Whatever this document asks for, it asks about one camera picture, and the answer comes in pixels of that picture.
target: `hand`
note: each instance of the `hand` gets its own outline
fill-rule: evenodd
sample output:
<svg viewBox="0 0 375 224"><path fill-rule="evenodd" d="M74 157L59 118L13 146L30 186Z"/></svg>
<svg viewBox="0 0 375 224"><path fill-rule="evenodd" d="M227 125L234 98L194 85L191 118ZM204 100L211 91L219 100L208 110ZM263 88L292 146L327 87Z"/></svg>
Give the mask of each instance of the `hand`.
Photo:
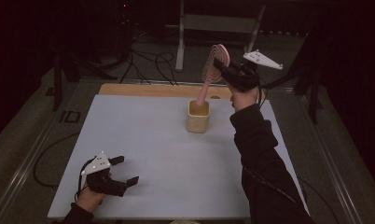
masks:
<svg viewBox="0 0 375 224"><path fill-rule="evenodd" d="M231 91L230 100L233 102L235 112L242 110L250 105L257 103L259 88L255 87L250 91L241 92L226 82L229 90Z"/></svg>
<svg viewBox="0 0 375 224"><path fill-rule="evenodd" d="M106 194L91 191L89 186L85 184L83 190L80 191L77 198L76 205L93 213L94 210L100 205L101 201L105 198Z"/></svg>

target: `black curtain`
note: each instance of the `black curtain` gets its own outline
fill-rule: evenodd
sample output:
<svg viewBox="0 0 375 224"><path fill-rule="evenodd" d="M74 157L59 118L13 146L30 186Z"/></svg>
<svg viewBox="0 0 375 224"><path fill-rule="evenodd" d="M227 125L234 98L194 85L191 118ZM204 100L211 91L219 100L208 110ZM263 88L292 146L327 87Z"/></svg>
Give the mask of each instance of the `black curtain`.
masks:
<svg viewBox="0 0 375 224"><path fill-rule="evenodd" d="M51 68L48 12L44 1L0 1L0 132Z"/></svg>
<svg viewBox="0 0 375 224"><path fill-rule="evenodd" d="M375 1L349 1L333 22L323 84L375 179Z"/></svg>

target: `wrist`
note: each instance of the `wrist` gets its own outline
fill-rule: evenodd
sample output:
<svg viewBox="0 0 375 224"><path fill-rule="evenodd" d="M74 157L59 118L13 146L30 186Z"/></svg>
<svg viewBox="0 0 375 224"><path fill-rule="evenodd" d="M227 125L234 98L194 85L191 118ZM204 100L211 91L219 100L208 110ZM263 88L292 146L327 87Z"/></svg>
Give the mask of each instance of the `wrist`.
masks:
<svg viewBox="0 0 375 224"><path fill-rule="evenodd" d="M85 201L85 202L80 202L80 201L77 201L76 202L76 205L81 207L82 209L86 210L87 212L90 212L90 213L93 213L95 211L95 209L98 207L100 203L98 202L88 202L88 201Z"/></svg>
<svg viewBox="0 0 375 224"><path fill-rule="evenodd" d="M244 108L247 108L250 105L254 105L257 103L256 97L248 96L248 95L241 95L233 97L233 105L235 112L240 111Z"/></svg>

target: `person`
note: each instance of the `person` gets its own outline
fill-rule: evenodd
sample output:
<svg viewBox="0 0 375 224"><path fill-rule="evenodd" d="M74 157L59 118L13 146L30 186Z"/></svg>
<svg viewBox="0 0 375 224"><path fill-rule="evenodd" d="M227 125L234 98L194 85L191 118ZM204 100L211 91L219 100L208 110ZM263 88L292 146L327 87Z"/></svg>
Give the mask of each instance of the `person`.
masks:
<svg viewBox="0 0 375 224"><path fill-rule="evenodd" d="M235 113L230 122L241 153L242 185L249 201L252 223L314 223L304 209L298 189L275 151L278 142L271 122L264 120L257 104L258 88L241 92L227 83ZM62 224L90 223L92 212L105 195L85 188Z"/></svg>

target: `table surface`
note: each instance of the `table surface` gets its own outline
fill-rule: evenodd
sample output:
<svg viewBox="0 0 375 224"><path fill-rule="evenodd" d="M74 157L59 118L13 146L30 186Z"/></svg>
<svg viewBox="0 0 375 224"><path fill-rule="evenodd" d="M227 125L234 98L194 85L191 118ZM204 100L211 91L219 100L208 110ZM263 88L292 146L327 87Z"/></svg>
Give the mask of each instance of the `table surface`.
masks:
<svg viewBox="0 0 375 224"><path fill-rule="evenodd" d="M124 156L112 178L139 175L122 198L107 197L95 212L103 219L248 218L240 154L229 116L229 89L211 87L206 133L186 131L188 101L201 87L104 84L96 95L67 164L48 217L62 218L74 199L82 165L101 151ZM279 141L277 152L299 185L270 102L261 109Z"/></svg>

